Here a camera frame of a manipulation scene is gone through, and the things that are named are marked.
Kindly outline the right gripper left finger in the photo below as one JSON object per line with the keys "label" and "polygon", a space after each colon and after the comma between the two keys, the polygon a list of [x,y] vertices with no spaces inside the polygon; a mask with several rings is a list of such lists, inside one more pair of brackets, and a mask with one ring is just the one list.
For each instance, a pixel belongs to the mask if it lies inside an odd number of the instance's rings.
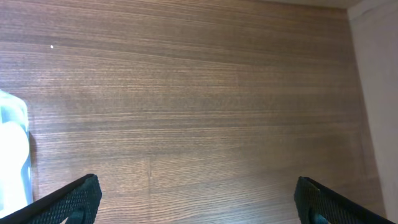
{"label": "right gripper left finger", "polygon": [[36,202],[1,218],[2,224],[93,224],[102,191],[98,177],[87,174]]}

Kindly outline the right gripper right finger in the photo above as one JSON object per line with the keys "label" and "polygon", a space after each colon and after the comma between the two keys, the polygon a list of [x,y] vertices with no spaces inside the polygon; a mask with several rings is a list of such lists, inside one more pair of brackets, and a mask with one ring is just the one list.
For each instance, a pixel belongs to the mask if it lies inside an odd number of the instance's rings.
{"label": "right gripper right finger", "polygon": [[298,178],[294,201],[304,224],[394,224],[309,177]]}

